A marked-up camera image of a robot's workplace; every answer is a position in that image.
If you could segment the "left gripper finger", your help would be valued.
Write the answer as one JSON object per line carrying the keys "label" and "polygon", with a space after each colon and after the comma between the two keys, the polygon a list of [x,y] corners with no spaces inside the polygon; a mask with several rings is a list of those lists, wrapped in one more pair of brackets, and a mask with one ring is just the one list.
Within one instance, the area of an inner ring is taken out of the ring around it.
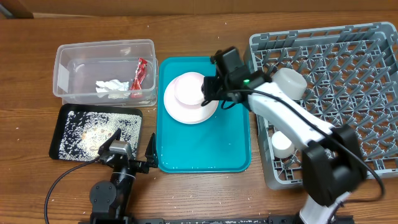
{"label": "left gripper finger", "polygon": [[121,137],[121,129],[118,128],[115,131],[115,133],[100,146],[100,149],[109,149],[109,147],[114,141],[120,140],[120,137]]}
{"label": "left gripper finger", "polygon": [[157,156],[157,149],[156,149],[156,136],[155,133],[152,133],[149,143],[147,145],[146,153],[146,163],[151,168],[158,168],[159,160]]}

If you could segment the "rice and food scraps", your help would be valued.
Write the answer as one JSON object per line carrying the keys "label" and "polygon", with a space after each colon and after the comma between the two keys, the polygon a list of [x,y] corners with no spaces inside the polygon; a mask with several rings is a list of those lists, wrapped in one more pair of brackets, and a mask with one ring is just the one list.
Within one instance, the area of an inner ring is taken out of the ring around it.
{"label": "rice and food scraps", "polygon": [[128,142],[136,156],[141,124],[142,117],[134,114],[71,111],[58,144],[58,158],[90,161],[117,129],[121,130],[120,140]]}

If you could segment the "small pink plate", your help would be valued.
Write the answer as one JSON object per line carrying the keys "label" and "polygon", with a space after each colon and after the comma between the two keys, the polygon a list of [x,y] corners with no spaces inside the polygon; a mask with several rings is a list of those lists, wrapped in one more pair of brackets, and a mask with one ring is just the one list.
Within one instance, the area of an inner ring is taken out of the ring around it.
{"label": "small pink plate", "polygon": [[197,72],[187,72],[175,81],[174,93],[179,102],[193,106],[203,102],[202,85],[204,76]]}

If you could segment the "white napkin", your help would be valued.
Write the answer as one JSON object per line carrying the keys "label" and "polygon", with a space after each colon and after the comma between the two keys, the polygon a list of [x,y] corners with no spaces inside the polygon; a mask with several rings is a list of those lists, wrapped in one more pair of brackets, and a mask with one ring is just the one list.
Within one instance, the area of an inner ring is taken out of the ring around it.
{"label": "white napkin", "polygon": [[[102,98],[107,96],[109,99],[126,99],[129,97],[129,82],[120,82],[117,79],[110,80],[107,82],[96,81],[96,92],[98,97]],[[108,94],[111,91],[122,91],[123,93]]]}

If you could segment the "red snack wrapper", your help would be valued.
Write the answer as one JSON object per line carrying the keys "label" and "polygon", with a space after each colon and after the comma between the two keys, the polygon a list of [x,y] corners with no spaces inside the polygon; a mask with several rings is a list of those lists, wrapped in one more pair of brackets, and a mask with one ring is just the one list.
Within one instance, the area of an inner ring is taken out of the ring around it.
{"label": "red snack wrapper", "polygon": [[130,94],[130,98],[140,98],[142,96],[142,82],[144,81],[147,74],[147,66],[148,61],[143,58],[139,58],[137,68],[135,71],[135,77],[130,86],[130,90],[132,93]]}

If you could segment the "grey bowl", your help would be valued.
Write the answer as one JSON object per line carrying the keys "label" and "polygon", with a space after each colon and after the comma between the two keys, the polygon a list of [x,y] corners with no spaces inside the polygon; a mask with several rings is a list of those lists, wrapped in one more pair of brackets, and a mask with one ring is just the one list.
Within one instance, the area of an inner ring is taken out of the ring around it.
{"label": "grey bowl", "polygon": [[307,81],[303,75],[291,68],[281,68],[273,76],[272,81],[292,100],[301,100],[307,89]]}

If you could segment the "white cup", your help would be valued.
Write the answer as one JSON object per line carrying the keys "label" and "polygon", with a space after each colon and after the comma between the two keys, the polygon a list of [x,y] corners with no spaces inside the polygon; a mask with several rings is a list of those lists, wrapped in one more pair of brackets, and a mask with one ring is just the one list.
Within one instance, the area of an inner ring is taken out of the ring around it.
{"label": "white cup", "polygon": [[277,131],[272,135],[271,144],[274,156],[277,158],[285,159],[295,152],[295,147],[292,144],[292,141],[281,131]]}

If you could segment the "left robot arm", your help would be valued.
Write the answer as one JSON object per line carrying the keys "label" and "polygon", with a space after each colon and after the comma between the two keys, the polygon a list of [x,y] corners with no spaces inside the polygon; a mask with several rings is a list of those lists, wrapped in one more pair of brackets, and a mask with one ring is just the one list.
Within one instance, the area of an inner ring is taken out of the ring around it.
{"label": "left robot arm", "polygon": [[90,190],[90,223],[134,223],[127,206],[136,174],[148,174],[151,168],[159,165],[155,134],[150,137],[145,161],[135,159],[130,143],[120,138],[121,130],[118,129],[99,147],[100,163],[113,171],[109,181],[97,182]]}

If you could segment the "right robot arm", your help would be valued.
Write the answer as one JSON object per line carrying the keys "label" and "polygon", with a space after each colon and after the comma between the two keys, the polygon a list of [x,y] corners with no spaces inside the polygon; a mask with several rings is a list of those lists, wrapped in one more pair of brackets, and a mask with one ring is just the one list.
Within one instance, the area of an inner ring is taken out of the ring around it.
{"label": "right robot arm", "polygon": [[367,177],[355,131],[334,127],[302,108],[297,100],[307,88],[303,75],[281,68],[273,76],[237,70],[206,77],[206,101],[242,103],[281,131],[302,152],[303,186],[308,193],[300,223],[331,223],[346,198]]}

